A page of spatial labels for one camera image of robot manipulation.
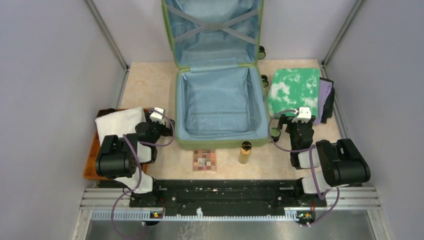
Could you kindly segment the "green white tie-dye garment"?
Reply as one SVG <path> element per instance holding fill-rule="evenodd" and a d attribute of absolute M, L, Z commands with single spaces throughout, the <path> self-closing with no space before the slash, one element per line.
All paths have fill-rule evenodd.
<path fill-rule="evenodd" d="M 271 116 L 283 111 L 308 107 L 318 116 L 320 71 L 317 68 L 283 68 L 274 72 L 266 95 Z"/>

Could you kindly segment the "purple t-shirt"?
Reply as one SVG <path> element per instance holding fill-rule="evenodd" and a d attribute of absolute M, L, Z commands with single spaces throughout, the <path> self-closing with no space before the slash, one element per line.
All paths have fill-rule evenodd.
<path fill-rule="evenodd" d="M 327 78 L 319 78 L 319 94 L 318 94 L 318 114 L 313 122 L 314 125 L 321 123 L 322 116 L 324 113 L 324 106 L 327 98 L 329 97 L 331 90 L 333 88 L 334 82 Z"/>

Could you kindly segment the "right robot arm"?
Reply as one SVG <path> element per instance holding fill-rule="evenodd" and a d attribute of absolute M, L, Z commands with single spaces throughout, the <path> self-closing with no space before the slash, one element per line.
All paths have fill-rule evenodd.
<path fill-rule="evenodd" d="M 299 206 L 307 206 L 334 188 L 366 183 L 371 178 L 370 167 L 350 138 L 313 142 L 313 121 L 314 118 L 295 121 L 294 117 L 282 114 L 276 127 L 281 131 L 286 125 L 291 165 L 297 170 L 311 171 L 311 176 L 296 181 L 293 200 Z"/>

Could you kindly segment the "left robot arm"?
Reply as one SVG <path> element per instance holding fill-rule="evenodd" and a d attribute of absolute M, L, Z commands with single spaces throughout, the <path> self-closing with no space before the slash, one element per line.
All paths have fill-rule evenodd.
<path fill-rule="evenodd" d="M 116 133 L 106 135 L 101 144 L 95 171 L 97 175 L 124 185 L 121 201 L 129 198 L 131 206 L 156 206 L 161 194 L 155 189 L 155 180 L 143 171 L 143 166 L 154 163 L 158 155 L 158 140 L 175 136 L 175 121 L 149 118 L 133 127 L 133 132 L 119 137 Z"/>

